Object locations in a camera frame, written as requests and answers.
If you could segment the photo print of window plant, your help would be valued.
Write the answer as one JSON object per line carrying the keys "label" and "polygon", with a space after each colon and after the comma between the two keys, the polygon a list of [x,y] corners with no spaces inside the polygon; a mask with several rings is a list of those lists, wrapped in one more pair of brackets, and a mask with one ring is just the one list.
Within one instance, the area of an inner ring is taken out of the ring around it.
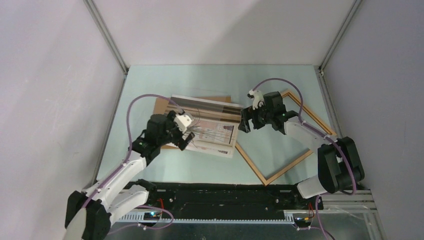
{"label": "photo print of window plant", "polygon": [[225,158],[233,157],[242,118],[242,105],[230,102],[229,96],[223,97],[224,101],[219,101],[218,97],[182,95],[172,95],[170,99],[173,102],[163,109],[164,114],[171,110],[177,111],[177,104],[193,117],[188,132],[194,133],[194,138],[186,147],[187,150]]}

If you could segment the clear acrylic sheet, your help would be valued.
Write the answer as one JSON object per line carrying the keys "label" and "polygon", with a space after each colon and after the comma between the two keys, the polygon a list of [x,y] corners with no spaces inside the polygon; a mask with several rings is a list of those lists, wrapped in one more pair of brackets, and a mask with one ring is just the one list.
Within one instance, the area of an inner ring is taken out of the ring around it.
{"label": "clear acrylic sheet", "polygon": [[183,97],[193,97],[193,98],[201,98],[212,101],[221,101],[221,102],[229,102],[232,104],[237,104],[240,107],[246,107],[245,100],[242,100],[238,94],[232,94],[227,90],[216,90],[209,88],[201,88],[195,86],[183,86],[183,87],[175,87],[167,90],[165,93],[166,97],[172,97],[173,95],[183,96]]}

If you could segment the light wooden picture frame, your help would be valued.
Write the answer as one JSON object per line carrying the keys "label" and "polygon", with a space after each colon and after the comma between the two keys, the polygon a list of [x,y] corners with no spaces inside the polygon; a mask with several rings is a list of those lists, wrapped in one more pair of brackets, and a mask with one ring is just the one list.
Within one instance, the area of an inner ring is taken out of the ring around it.
{"label": "light wooden picture frame", "polygon": [[[323,130],[324,133],[334,137],[337,136],[337,133],[333,129],[331,129],[331,127],[326,124],[321,118],[319,118],[313,111],[311,111],[308,106],[305,105],[303,107],[303,111]],[[235,149],[238,151],[238,153],[241,155],[241,157],[248,164],[250,169],[254,172],[254,174],[264,186],[270,185],[272,182],[277,180],[279,177],[284,175],[286,172],[288,172],[289,170],[291,170],[296,165],[298,165],[303,160],[313,154],[313,151],[307,149],[304,153],[296,157],[291,163],[288,163],[286,166],[278,170],[275,170],[273,175],[271,175],[269,178],[266,178],[238,142],[235,144]]]}

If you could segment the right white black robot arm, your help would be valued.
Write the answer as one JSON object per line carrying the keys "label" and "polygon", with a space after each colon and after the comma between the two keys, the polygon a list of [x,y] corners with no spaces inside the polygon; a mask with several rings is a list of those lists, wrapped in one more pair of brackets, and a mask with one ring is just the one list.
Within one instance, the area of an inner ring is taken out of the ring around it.
{"label": "right white black robot arm", "polygon": [[241,110],[238,129],[249,133],[270,125],[275,131],[297,140],[317,156],[317,175],[299,182],[291,194],[291,204],[304,209],[311,197],[356,189],[357,182],[365,177],[355,142],[349,138],[336,138],[302,119],[300,112],[288,111],[278,91],[262,94],[250,90],[252,105]]}

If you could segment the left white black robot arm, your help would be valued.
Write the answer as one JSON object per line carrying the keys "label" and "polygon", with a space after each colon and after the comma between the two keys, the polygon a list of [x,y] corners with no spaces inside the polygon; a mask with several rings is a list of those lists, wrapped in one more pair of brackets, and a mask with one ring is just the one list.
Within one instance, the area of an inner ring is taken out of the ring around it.
{"label": "left white black robot arm", "polygon": [[124,187],[173,144],[183,151],[194,133],[189,132],[193,117],[184,111],[153,114],[136,139],[129,140],[126,157],[101,180],[82,191],[74,191],[67,200],[65,240],[103,240],[111,227],[133,209],[153,208],[158,202],[156,186],[146,180]]}

